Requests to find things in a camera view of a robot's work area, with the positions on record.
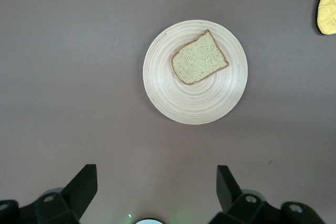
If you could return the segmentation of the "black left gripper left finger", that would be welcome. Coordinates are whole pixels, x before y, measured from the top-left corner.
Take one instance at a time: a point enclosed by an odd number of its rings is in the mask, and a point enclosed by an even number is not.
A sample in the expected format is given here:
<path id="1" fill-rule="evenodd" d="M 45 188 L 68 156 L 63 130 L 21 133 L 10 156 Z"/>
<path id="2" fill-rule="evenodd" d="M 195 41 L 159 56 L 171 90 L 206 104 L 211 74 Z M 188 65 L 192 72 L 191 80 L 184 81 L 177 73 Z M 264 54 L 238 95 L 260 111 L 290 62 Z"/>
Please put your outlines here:
<path id="1" fill-rule="evenodd" d="M 2 200 L 1 223 L 79 223 L 97 191 L 97 166 L 87 164 L 59 193 L 44 194 L 24 207 Z"/>

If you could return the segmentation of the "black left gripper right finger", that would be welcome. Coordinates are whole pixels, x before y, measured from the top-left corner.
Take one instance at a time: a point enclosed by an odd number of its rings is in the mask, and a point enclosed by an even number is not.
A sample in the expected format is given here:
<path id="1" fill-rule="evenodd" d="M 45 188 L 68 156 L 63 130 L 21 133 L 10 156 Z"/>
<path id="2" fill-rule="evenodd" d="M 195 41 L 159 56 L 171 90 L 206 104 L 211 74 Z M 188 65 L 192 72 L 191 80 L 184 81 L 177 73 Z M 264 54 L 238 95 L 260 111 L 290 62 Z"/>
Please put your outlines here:
<path id="1" fill-rule="evenodd" d="M 222 211 L 210 223 L 324 223 L 308 205 L 288 201 L 277 209 L 256 193 L 242 191 L 226 165 L 218 165 L 216 193 Z"/>

